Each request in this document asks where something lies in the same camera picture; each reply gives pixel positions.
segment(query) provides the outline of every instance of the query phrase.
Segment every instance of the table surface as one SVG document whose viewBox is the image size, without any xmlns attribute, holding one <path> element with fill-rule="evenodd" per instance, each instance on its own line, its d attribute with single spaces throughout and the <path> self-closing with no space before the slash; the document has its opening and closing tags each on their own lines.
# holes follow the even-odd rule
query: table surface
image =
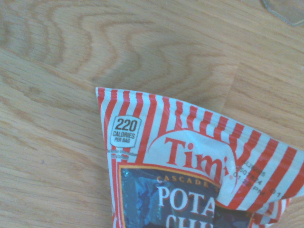
<svg viewBox="0 0 304 228">
<path fill-rule="evenodd" d="M 0 1 L 0 227 L 111 227 L 96 86 L 185 100 L 304 149 L 303 37 L 259 0 Z M 303 203 L 273 227 L 302 228 Z"/>
</svg>

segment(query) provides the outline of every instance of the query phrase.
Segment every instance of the white stripe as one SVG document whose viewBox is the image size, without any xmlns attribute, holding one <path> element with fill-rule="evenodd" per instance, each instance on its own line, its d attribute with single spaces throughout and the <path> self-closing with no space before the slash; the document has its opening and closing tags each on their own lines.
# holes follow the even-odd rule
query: white stripe
<svg viewBox="0 0 304 228">
<path fill-rule="evenodd" d="M 277 217 L 278 209 L 279 209 L 279 202 L 274 202 L 274 208 L 272 210 L 271 215 L 269 215 L 271 219 L 275 219 Z"/>
<path fill-rule="evenodd" d="M 113 221 L 113 228 L 117 228 L 117 227 L 116 227 L 116 221 L 117 221 L 117 218 L 116 218 L 116 215 L 115 215 L 114 221 Z"/>
<path fill-rule="evenodd" d="M 261 224 L 268 224 L 270 221 L 270 217 L 263 216 L 261 220 Z"/>
<path fill-rule="evenodd" d="M 265 150 L 267 142 L 269 140 L 270 140 L 270 137 L 268 135 L 266 135 L 266 134 L 261 135 L 256 147 L 252 150 L 252 153 L 251 153 L 251 155 L 248 159 L 248 161 L 250 163 L 255 164 L 257 162 L 258 158 L 260 157 L 261 152 Z M 244 170 L 247 171 L 247 173 L 250 172 L 250 170 L 251 170 L 246 165 L 243 165 L 242 167 L 243 167 Z M 231 194 L 226 194 L 227 190 L 224 189 L 223 191 L 225 192 L 225 194 L 223 194 L 220 199 L 217 198 L 217 200 L 224 205 L 228 205 L 232 201 L 235 194 L 238 192 L 239 188 L 242 186 L 243 181 L 244 181 L 244 178 L 241 178 L 241 179 L 238 180 L 237 185 L 236 185 L 236 187 L 234 188 L 234 191 Z"/>
<path fill-rule="evenodd" d="M 281 215 L 283 214 L 283 212 L 285 211 L 285 209 L 286 209 L 286 205 L 287 205 L 287 200 L 285 200 L 285 199 L 283 199 L 283 200 L 281 200 L 281 202 L 282 202 L 282 209 L 281 209 Z"/>
<path fill-rule="evenodd" d="M 269 208 L 269 203 L 265 203 L 259 210 L 257 210 L 256 212 L 260 215 L 264 215 L 267 210 Z"/>
<path fill-rule="evenodd" d="M 152 141 L 157 138 L 157 135 L 158 135 L 158 132 L 160 129 L 160 125 L 161 125 L 161 121 L 162 121 L 162 112 L 164 110 L 164 103 L 163 103 L 162 97 L 157 95 L 155 97 L 155 100 L 156 100 L 156 111 L 155 111 L 155 115 L 154 115 L 154 119 L 153 119 L 153 125 L 152 125 L 152 129 L 151 129 L 147 149 L 149 148 Z"/>
<path fill-rule="evenodd" d="M 287 145 L 285 143 L 279 143 L 273 156 L 268 161 L 266 167 L 263 169 L 263 172 L 265 172 L 265 176 L 262 175 L 259 176 L 259 181 L 262 181 L 261 184 L 253 184 L 248 194 L 245 196 L 243 202 L 239 205 L 237 209 L 248 209 L 254 201 L 258 198 L 259 192 L 257 190 L 253 190 L 254 187 L 259 188 L 262 190 L 265 185 L 268 183 L 269 179 L 271 178 L 271 175 L 274 173 L 278 165 L 280 164 L 284 153 L 280 153 L 280 151 L 285 151 L 287 149 Z"/>
<path fill-rule="evenodd" d="M 222 141 L 226 142 L 227 144 L 230 144 L 229 136 L 232 134 L 235 126 L 236 126 L 236 122 L 234 120 L 228 119 L 225 130 L 222 131 L 220 134 Z"/>
<path fill-rule="evenodd" d="M 200 122 L 204 119 L 205 110 L 198 108 L 196 112 L 196 117 L 193 120 L 193 130 L 200 132 Z"/>
<path fill-rule="evenodd" d="M 139 131 L 138 131 L 138 138 L 136 140 L 136 145 L 135 145 L 135 147 L 131 148 L 131 150 L 130 150 L 130 152 L 136 153 L 136 154 L 138 153 L 139 146 L 141 144 L 144 126 L 146 124 L 146 119 L 147 119 L 148 111 L 149 111 L 149 108 L 150 108 L 149 94 L 143 93 L 142 98 L 143 98 L 142 99 L 143 100 L 143 106 L 142 106 L 142 112 L 139 116 L 139 118 L 142 120 L 142 122 L 141 122 L 141 126 L 139 128 Z M 134 162 L 135 159 L 136 159 L 135 156 L 130 156 L 128 162 Z"/>
<path fill-rule="evenodd" d="M 169 104 L 170 104 L 170 115 L 168 119 L 168 124 L 167 124 L 167 131 L 171 131 L 174 129 L 175 122 L 176 122 L 176 116 L 175 116 L 175 111 L 176 111 L 176 100 L 170 98 L 169 99 Z"/>
<path fill-rule="evenodd" d="M 134 110 L 136 108 L 136 92 L 135 91 L 130 91 L 129 93 L 129 97 L 130 97 L 130 104 L 128 107 L 128 110 L 126 112 L 126 115 L 133 115 Z"/>
<path fill-rule="evenodd" d="M 304 162 L 304 153 L 303 151 L 297 151 L 294 157 L 293 162 L 291 163 L 291 166 L 287 170 L 286 174 L 282 178 L 281 182 L 277 186 L 276 190 L 277 192 L 280 192 L 281 195 L 277 197 L 277 195 L 272 195 L 269 199 L 269 202 L 273 202 L 276 200 L 279 200 L 288 190 L 292 182 L 295 180 L 297 174 L 299 173 L 299 170 Z"/>
<path fill-rule="evenodd" d="M 219 119 L 221 115 L 218 113 L 213 113 L 210 124 L 207 125 L 206 134 L 210 137 L 214 137 L 214 129 L 219 124 Z"/>
<path fill-rule="evenodd" d="M 187 124 L 187 118 L 190 114 L 190 104 L 188 103 L 183 103 L 182 105 L 182 114 L 180 115 L 180 120 L 181 120 L 181 127 L 182 128 L 188 128 Z"/>
<path fill-rule="evenodd" d="M 108 166 L 109 166 L 109 176 L 110 176 L 110 188 L 111 188 L 111 198 L 112 198 L 112 208 L 115 211 L 115 198 L 114 198 L 114 187 L 113 187 L 113 174 L 112 174 L 112 161 L 111 155 L 107 153 Z"/>
</svg>

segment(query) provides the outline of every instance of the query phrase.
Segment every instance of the orange border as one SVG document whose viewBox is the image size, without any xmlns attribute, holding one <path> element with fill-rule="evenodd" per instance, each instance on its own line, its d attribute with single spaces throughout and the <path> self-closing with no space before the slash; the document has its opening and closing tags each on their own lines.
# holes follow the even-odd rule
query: orange border
<svg viewBox="0 0 304 228">
<path fill-rule="evenodd" d="M 120 210 L 121 210 L 121 219 L 122 219 L 122 224 L 123 224 L 123 228 L 125 228 L 125 223 L 124 223 L 124 202 L 123 202 L 123 189 L 121 188 L 121 169 L 123 168 L 128 168 L 128 169 L 155 169 L 155 170 L 162 170 L 162 171 L 168 171 L 168 172 L 174 172 L 174 173 L 178 173 L 178 174 L 183 174 L 183 175 L 187 175 L 190 177 L 194 177 L 203 181 L 208 181 L 209 183 L 215 185 L 216 187 L 220 188 L 219 184 L 215 184 L 214 182 L 212 182 L 209 178 L 205 178 L 203 176 L 199 176 L 197 174 L 193 174 L 193 173 L 188 173 L 187 171 L 179 171 L 179 170 L 173 170 L 173 168 L 165 168 L 162 166 L 158 166 L 158 165 L 130 165 L 130 164 L 121 164 L 121 163 L 117 163 L 118 164 L 118 184 L 119 184 L 119 201 L 120 201 Z"/>
</svg>

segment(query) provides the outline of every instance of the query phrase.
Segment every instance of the wooden table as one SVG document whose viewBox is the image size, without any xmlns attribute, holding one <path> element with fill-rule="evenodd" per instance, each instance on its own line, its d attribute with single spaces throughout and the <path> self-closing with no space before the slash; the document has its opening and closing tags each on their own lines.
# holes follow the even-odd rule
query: wooden table
<svg viewBox="0 0 304 228">
<path fill-rule="evenodd" d="M 175 97 L 304 149 L 304 28 L 259 0 L 0 1 L 0 227 L 111 227 L 95 87 Z M 304 226 L 304 198 L 274 228 Z"/>
</svg>

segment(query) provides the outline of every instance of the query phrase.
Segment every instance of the red stripe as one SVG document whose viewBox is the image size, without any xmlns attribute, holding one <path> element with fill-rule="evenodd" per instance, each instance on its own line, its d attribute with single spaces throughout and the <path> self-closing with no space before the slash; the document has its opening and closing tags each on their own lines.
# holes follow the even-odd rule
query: red stripe
<svg viewBox="0 0 304 228">
<path fill-rule="evenodd" d="M 229 136 L 230 147 L 233 152 L 235 152 L 237 149 L 238 139 L 241 137 L 243 130 L 244 130 L 244 125 L 237 123 L 233 129 L 232 134 Z"/>
<path fill-rule="evenodd" d="M 160 137 L 161 135 L 166 133 L 167 130 L 167 126 L 168 126 L 168 121 L 169 121 L 169 116 L 170 116 L 170 102 L 169 102 L 169 98 L 167 97 L 163 97 L 163 111 L 162 111 L 162 115 L 161 115 L 161 125 L 160 125 L 160 129 L 158 131 L 158 136 Z"/>
<path fill-rule="evenodd" d="M 136 93 L 136 107 L 133 112 L 133 116 L 139 118 L 142 109 L 143 109 L 143 94 L 142 93 Z M 130 152 L 131 148 L 125 148 L 124 151 Z"/>
<path fill-rule="evenodd" d="M 187 117 L 187 126 L 191 130 L 193 130 L 193 120 L 196 117 L 197 111 L 198 111 L 197 107 L 194 107 L 192 105 L 190 106 L 190 112 L 189 112 L 189 115 Z"/>
<path fill-rule="evenodd" d="M 154 116 L 156 112 L 156 107 L 157 107 L 157 102 L 155 99 L 155 95 L 149 95 L 150 99 L 150 108 L 147 114 L 147 119 L 146 123 L 144 125 L 143 133 L 142 133 L 142 140 L 139 145 L 137 157 L 136 157 L 136 163 L 143 163 L 144 156 L 146 154 L 147 146 L 148 146 L 148 141 L 150 138 L 150 133 L 154 121 Z"/>
<path fill-rule="evenodd" d="M 265 215 L 268 216 L 268 217 L 270 217 L 272 215 L 272 212 L 274 211 L 274 207 L 275 207 L 275 203 L 274 202 L 269 203 L 268 209 L 267 209 Z"/>
<path fill-rule="evenodd" d="M 274 154 L 277 145 L 279 144 L 278 141 L 274 140 L 274 139 L 270 139 L 265 150 L 263 151 L 263 153 L 261 154 L 261 156 L 258 158 L 257 162 L 255 163 L 255 167 L 258 168 L 259 170 L 263 170 L 269 159 L 272 157 L 272 155 Z M 253 183 L 253 181 L 249 178 L 251 176 L 254 176 L 256 178 L 258 178 L 260 176 L 260 174 L 256 173 L 255 171 L 251 170 L 249 172 L 249 175 L 246 177 L 247 183 Z M 229 208 L 230 209 L 237 209 L 239 207 L 239 205 L 243 202 L 245 196 L 249 193 L 249 191 L 251 190 L 251 186 L 249 187 L 247 184 L 246 185 L 242 185 L 237 193 L 235 194 L 235 196 L 233 197 L 233 200 L 230 202 L 229 204 Z"/>
<path fill-rule="evenodd" d="M 130 106 L 130 91 L 123 92 L 123 105 L 119 111 L 118 115 L 126 115 L 128 108 Z"/>
<path fill-rule="evenodd" d="M 302 164 L 302 167 L 300 169 L 300 172 L 298 173 L 297 177 L 293 181 L 293 183 L 290 185 L 288 190 L 285 192 L 284 198 L 291 198 L 298 194 L 298 192 L 301 190 L 304 184 L 304 163 Z"/>
<path fill-rule="evenodd" d="M 114 109 L 114 106 L 117 102 L 117 90 L 113 89 L 111 91 L 111 100 L 106 108 L 105 114 L 104 114 L 104 143 L 105 143 L 105 151 L 108 150 L 108 127 L 109 127 L 109 122 L 110 118 Z"/>
<path fill-rule="evenodd" d="M 276 189 L 285 174 L 287 173 L 292 161 L 295 158 L 296 149 L 288 147 L 279 166 L 276 168 L 275 172 L 271 175 L 269 181 L 263 188 L 262 192 L 264 195 L 259 195 L 255 202 L 248 209 L 250 211 L 256 211 L 260 209 L 269 198 L 272 196 L 273 189 Z"/>
<path fill-rule="evenodd" d="M 199 131 L 201 134 L 203 135 L 207 134 L 207 125 L 211 122 L 211 118 L 212 118 L 212 113 L 205 111 L 204 118 L 199 125 Z"/>
<path fill-rule="evenodd" d="M 250 157 L 251 151 L 256 147 L 261 133 L 253 130 L 247 143 L 244 145 L 244 151 L 240 158 L 237 160 L 237 166 L 242 166 Z"/>
<path fill-rule="evenodd" d="M 101 103 L 103 102 L 105 98 L 105 89 L 104 88 L 98 88 L 98 108 L 99 108 L 99 113 L 101 113 Z"/>
<path fill-rule="evenodd" d="M 180 118 L 181 114 L 182 114 L 182 102 L 176 101 L 176 110 L 175 110 L 176 122 L 175 122 L 175 126 L 174 126 L 175 130 L 182 128 L 181 118 Z"/>
<path fill-rule="evenodd" d="M 263 215 L 260 215 L 257 213 L 254 213 L 254 215 L 253 215 L 253 219 L 257 225 L 261 224 L 262 218 L 263 218 Z"/>
<path fill-rule="evenodd" d="M 218 126 L 214 129 L 214 139 L 218 141 L 222 141 L 221 133 L 223 130 L 225 130 L 227 125 L 228 119 L 221 116 L 218 121 Z"/>
</svg>

